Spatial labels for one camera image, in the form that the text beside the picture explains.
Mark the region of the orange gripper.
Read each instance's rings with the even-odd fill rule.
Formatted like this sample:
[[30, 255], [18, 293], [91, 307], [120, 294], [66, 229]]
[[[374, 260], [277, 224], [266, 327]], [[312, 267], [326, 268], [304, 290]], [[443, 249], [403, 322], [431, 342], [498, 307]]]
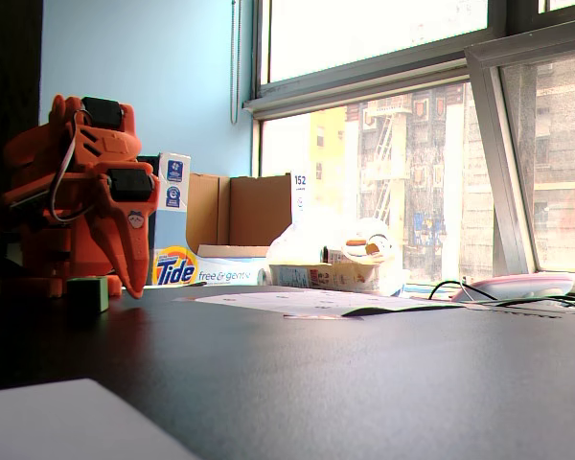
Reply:
[[159, 179], [145, 162], [101, 162], [93, 173], [97, 188], [92, 239], [127, 292], [140, 299], [148, 276], [149, 217], [157, 208]]

